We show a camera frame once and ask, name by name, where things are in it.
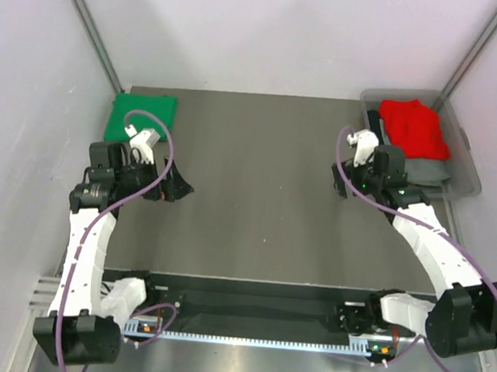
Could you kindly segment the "red t shirt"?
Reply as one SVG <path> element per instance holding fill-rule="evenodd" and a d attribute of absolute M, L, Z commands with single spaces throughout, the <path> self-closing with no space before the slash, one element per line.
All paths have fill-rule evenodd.
<path fill-rule="evenodd" d="M 378 113 L 390 143 L 400 147 L 407 159 L 450 159 L 438 114 L 419 100 L 385 100 L 379 105 Z"/>

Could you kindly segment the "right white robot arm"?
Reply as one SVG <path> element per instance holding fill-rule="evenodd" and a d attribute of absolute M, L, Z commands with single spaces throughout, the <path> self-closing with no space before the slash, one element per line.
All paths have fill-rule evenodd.
<path fill-rule="evenodd" d="M 365 323 L 383 333 L 394 325 L 425 338 L 440 358 L 497 349 L 497 282 L 441 226 L 424 191 L 409 185 L 405 157 L 376 137 L 354 138 L 352 158 L 333 165 L 338 196 L 348 193 L 380 210 L 413 251 L 435 291 L 426 301 L 380 290 L 367 301 Z"/>

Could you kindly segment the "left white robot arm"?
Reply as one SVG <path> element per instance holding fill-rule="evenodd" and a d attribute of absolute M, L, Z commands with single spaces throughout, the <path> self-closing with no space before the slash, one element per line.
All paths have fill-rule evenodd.
<path fill-rule="evenodd" d="M 193 192 L 173 160 L 165 159 L 161 177 L 142 152 L 121 142 L 91 144 L 82 182 L 70 192 L 62 277 L 48 314 L 33 326 L 38 346 L 54 365 L 113 363 L 130 316 L 156 306 L 157 292 L 143 278 L 119 279 L 106 296 L 101 293 L 108 242 L 122 205 L 138 197 L 174 202 Z"/>

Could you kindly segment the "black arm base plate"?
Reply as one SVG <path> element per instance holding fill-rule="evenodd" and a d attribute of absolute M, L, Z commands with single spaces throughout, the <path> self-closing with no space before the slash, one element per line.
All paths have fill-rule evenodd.
<path fill-rule="evenodd" d="M 107 269 L 103 280 L 142 279 L 147 304 L 173 303 L 173 330 L 212 336 L 344 344 L 349 336 L 389 336 L 374 324 L 364 289 Z"/>

